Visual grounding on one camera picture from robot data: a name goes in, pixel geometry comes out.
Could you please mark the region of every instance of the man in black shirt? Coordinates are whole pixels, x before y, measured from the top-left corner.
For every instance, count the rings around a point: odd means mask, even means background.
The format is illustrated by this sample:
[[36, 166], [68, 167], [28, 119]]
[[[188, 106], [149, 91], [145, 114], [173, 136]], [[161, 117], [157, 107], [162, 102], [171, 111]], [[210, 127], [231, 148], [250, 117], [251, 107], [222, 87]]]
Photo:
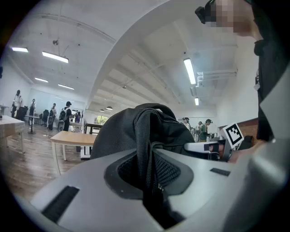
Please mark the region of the man in black shirt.
[[288, 1], [273, 3], [262, 0], [211, 0], [210, 20], [216, 21], [219, 27], [233, 28], [233, 32], [240, 36], [251, 36], [255, 42], [254, 53], [259, 56], [257, 75], [253, 78], [253, 85], [258, 94], [258, 132], [257, 139], [262, 140], [254, 147], [233, 153], [233, 161], [239, 155], [252, 154], [255, 150], [273, 139], [273, 133], [260, 103], [277, 84], [289, 62], [289, 43], [279, 36], [277, 27], [285, 23]]
[[66, 112], [65, 118], [64, 118], [64, 127], [63, 127], [63, 131], [68, 131], [69, 129], [69, 119], [73, 117], [72, 115], [72, 111], [69, 109], [69, 107], [71, 106], [71, 102], [68, 101], [66, 104], [66, 107], [64, 108], [64, 111]]

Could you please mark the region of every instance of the black slot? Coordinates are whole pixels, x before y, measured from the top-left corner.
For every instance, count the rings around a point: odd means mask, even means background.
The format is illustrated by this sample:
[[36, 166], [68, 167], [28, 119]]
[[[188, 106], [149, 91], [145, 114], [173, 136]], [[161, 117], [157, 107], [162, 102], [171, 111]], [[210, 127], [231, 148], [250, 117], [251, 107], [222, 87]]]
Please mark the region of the black slot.
[[226, 171], [226, 170], [222, 170], [222, 169], [217, 169], [217, 168], [213, 168], [213, 169], [210, 169], [211, 172], [215, 172], [217, 174], [220, 174], [220, 175], [224, 175], [224, 176], [229, 176], [230, 175], [230, 171]]
[[75, 187], [66, 186], [48, 206], [42, 211], [42, 214], [48, 219], [56, 223], [69, 204], [77, 195], [79, 189]]

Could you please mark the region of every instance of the white wall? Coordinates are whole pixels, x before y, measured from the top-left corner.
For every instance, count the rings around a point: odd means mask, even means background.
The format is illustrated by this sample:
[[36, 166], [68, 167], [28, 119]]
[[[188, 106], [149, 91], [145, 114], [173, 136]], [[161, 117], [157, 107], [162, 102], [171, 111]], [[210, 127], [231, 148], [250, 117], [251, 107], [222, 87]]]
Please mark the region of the white wall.
[[251, 37], [237, 37], [235, 61], [237, 77], [228, 81], [222, 101], [217, 105], [217, 125], [242, 122], [258, 117], [258, 95], [254, 89], [258, 56]]
[[211, 119], [213, 123], [208, 127], [208, 133], [216, 133], [219, 131], [215, 106], [193, 106], [192, 109], [184, 109], [185, 107], [181, 106], [180, 108], [171, 109], [178, 121], [183, 122], [182, 118], [188, 117], [190, 125], [195, 127], [199, 121], [205, 123], [207, 119]]
[[83, 114], [83, 118], [87, 121], [87, 123], [94, 124], [94, 120], [98, 115], [106, 116], [106, 117], [112, 116], [108, 114], [103, 114], [102, 112], [92, 112], [92, 111], [86, 110]]
[[68, 97], [62, 97], [59, 95], [54, 95], [49, 92], [55, 92], [53, 89], [47, 89], [47, 88], [41, 88], [42, 90], [46, 90], [48, 92], [43, 92], [38, 89], [34, 89], [35, 85], [31, 87], [30, 93], [29, 93], [29, 100], [32, 101], [32, 99], [35, 99], [36, 103], [36, 113], [43, 113], [44, 110], [50, 111], [51, 107], [53, 104], [56, 104], [56, 110], [57, 110], [57, 117], [61, 111], [62, 108], [66, 106], [66, 102], [70, 101], [71, 102], [71, 109], [76, 109], [76, 110], [84, 110], [85, 109], [85, 102], [82, 101], [76, 101], [72, 98]]
[[0, 105], [11, 107], [17, 90], [20, 90], [24, 102], [23, 106], [28, 106], [31, 85], [16, 71], [6, 57], [1, 60], [0, 66], [3, 66], [2, 79], [0, 79]]
[[87, 101], [87, 93], [84, 94], [77, 94], [74, 92], [74, 90], [66, 90], [63, 87], [50, 87], [50, 86], [46, 86], [44, 84], [34, 84], [32, 86], [33, 89], [42, 91], [42, 92], [46, 92], [46, 93], [50, 93], [52, 95], [56, 95], [59, 98], [62, 98], [66, 101], [78, 101], [78, 102], [86, 102]]

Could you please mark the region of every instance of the table leg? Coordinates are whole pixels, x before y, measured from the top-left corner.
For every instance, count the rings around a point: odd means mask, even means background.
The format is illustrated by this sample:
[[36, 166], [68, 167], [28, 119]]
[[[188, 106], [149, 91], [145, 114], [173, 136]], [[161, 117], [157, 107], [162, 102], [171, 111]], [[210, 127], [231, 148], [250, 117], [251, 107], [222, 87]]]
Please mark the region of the table leg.
[[23, 139], [23, 131], [20, 133], [21, 136], [21, 147], [22, 147], [22, 153], [25, 153], [25, 148], [24, 148], [24, 139]]
[[56, 171], [58, 173], [58, 175], [60, 176], [60, 170], [59, 170], [59, 165], [58, 165], [58, 158], [56, 156], [56, 149], [55, 149], [55, 143], [54, 142], [51, 142], [51, 146], [52, 146], [52, 149], [53, 149], [53, 161], [54, 161], [54, 166], [56, 168]]
[[64, 161], [67, 161], [67, 158], [65, 157], [65, 147], [64, 147], [65, 145], [63, 145], [63, 160]]
[[8, 147], [7, 137], [3, 138], [4, 147]]

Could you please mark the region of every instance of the backpack strap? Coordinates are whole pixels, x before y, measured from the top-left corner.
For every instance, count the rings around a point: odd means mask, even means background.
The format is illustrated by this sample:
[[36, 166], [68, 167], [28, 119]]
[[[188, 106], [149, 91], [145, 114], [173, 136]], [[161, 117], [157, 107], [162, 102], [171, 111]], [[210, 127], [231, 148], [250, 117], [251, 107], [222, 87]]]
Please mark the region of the backpack strap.
[[138, 108], [152, 108], [152, 109], [160, 109], [164, 114], [167, 114], [168, 116], [175, 118], [175, 115], [174, 113], [172, 112], [171, 109], [169, 109], [167, 106], [165, 105], [161, 105], [161, 104], [158, 104], [158, 103], [145, 103], [145, 104], [142, 104], [142, 105], [139, 105], [139, 106], [136, 106], [135, 109], [138, 109]]

